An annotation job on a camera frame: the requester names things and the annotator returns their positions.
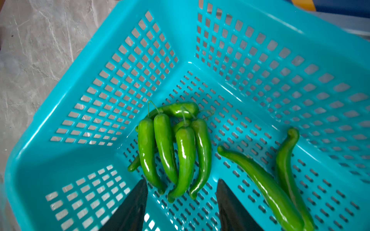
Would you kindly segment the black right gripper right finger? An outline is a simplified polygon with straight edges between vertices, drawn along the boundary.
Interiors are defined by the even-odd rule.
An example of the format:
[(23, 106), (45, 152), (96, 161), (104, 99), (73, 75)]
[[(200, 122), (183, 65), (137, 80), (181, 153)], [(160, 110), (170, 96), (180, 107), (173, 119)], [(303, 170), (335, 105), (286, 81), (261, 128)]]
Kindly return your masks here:
[(263, 231), (222, 179), (218, 180), (216, 197), (222, 231)]

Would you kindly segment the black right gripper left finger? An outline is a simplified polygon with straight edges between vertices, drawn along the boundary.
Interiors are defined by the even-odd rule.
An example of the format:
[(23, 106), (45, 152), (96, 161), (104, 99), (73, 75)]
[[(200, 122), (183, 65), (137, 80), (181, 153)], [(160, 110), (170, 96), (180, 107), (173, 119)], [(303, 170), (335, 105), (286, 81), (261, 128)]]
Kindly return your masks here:
[(141, 231), (144, 224), (147, 196), (146, 180), (141, 179), (100, 230)]

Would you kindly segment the small green pepper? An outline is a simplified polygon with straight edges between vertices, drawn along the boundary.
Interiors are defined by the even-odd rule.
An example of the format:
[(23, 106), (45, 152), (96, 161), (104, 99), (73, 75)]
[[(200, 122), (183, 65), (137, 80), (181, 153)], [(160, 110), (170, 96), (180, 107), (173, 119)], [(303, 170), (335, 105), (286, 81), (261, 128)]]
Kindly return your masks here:
[(217, 147), (217, 152), (236, 163), (248, 174), (284, 230), (302, 231), (304, 229), (303, 218), (288, 195), (253, 158), (236, 151), (227, 150), (221, 145)]
[(141, 167), (146, 179), (158, 189), (160, 194), (164, 194), (166, 187), (159, 177), (155, 166), (155, 144), (160, 141), (160, 153), (163, 152), (163, 139), (170, 134), (165, 124), (165, 114), (156, 108), (157, 115), (154, 119), (149, 117), (140, 121), (137, 129), (138, 150)]
[(309, 213), (304, 200), (298, 190), (298, 187), (294, 181), (292, 167), (291, 167), (291, 157), (294, 147), (299, 140), (299, 131), (293, 127), (289, 128), (287, 131), (287, 137), (279, 147), (276, 156), (276, 174), (280, 186), (291, 199), (292, 203), (299, 211), (303, 222), (304, 231), (313, 231), (315, 229), (315, 224), (311, 214)]
[[(154, 154), (151, 155), (151, 160), (149, 160), (149, 158), (147, 157), (146, 160), (148, 163), (154, 163), (154, 167), (157, 168), (158, 164), (156, 163), (156, 160), (155, 160), (155, 154), (158, 153), (158, 147), (155, 146), (154, 148)], [(138, 149), (137, 150), (137, 156), (134, 158), (134, 161), (128, 166), (128, 171), (129, 172), (134, 172), (135, 170), (137, 170), (139, 167), (141, 166), (141, 163), (140, 163), (140, 150)]]
[(212, 144), (208, 132), (207, 123), (202, 118), (197, 118), (191, 122), (191, 127), (196, 136), (196, 147), (198, 152), (199, 170), (198, 177), (192, 184), (189, 195), (195, 200), (198, 192), (207, 183), (212, 170)]
[(176, 132), (172, 129), (172, 136), (175, 137), (178, 147), (179, 175), (177, 184), (167, 196), (170, 203), (182, 196), (190, 187), (196, 160), (195, 132), (190, 122), (185, 122)]
[(170, 181), (177, 184), (178, 170), (174, 155), (170, 118), (158, 108), (156, 108), (156, 111), (158, 114), (154, 117), (154, 132), (161, 163)]

